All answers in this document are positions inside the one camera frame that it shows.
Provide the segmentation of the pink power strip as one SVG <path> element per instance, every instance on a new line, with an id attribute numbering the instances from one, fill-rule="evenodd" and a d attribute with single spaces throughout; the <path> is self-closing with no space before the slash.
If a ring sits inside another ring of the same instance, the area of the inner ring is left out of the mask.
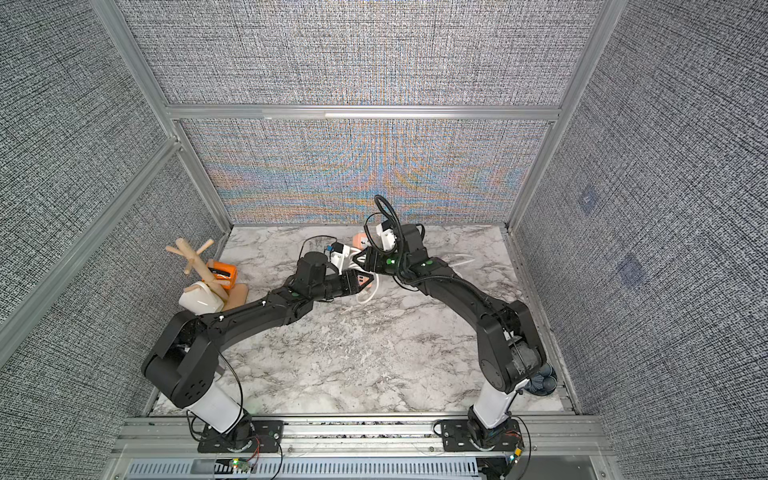
<path id="1" fill-rule="evenodd" d="M 357 233 L 352 240 L 352 247 L 358 250 L 364 250 L 369 245 L 367 235 L 364 232 Z"/>

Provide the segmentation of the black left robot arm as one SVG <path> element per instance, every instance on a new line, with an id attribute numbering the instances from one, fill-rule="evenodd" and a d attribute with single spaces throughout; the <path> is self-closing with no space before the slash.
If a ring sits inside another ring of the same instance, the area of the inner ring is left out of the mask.
<path id="1" fill-rule="evenodd" d="M 144 377 L 180 409 L 190 410 L 215 431 L 227 434 L 244 421 L 244 402 L 215 385 L 221 355 L 265 330 L 289 325 L 314 304 L 355 296 L 375 276 L 337 269 L 324 254 L 309 252 L 296 272 L 263 298 L 223 312 L 175 314 L 142 365 Z"/>

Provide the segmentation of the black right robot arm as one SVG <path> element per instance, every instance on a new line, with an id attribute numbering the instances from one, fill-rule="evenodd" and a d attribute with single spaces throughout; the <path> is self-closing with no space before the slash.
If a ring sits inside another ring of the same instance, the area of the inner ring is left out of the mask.
<path id="1" fill-rule="evenodd" d="M 417 225 L 397 227 L 391 220 L 375 232 L 365 228 L 365 238 L 355 242 L 363 250 L 354 261 L 442 302 L 472 327 L 485 384 L 468 417 L 487 434 L 503 427 L 515 393 L 547 363 L 545 347 L 525 303 L 495 298 L 461 277 L 428 253 L 422 232 Z"/>

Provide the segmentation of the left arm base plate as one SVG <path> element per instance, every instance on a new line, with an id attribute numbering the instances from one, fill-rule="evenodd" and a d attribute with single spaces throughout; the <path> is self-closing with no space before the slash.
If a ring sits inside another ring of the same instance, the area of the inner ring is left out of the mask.
<path id="1" fill-rule="evenodd" d="M 228 433 L 221 433 L 205 426 L 198 453 L 277 453 L 282 441 L 284 422 L 281 420 L 242 420 Z"/>

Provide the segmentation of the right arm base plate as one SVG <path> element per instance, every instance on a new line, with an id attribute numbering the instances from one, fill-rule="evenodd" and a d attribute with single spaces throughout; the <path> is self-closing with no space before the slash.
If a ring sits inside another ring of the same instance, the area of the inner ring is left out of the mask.
<path id="1" fill-rule="evenodd" d="M 513 419 L 490 429 L 479 420 L 443 419 L 437 428 L 446 452 L 517 452 L 525 448 L 520 425 Z"/>

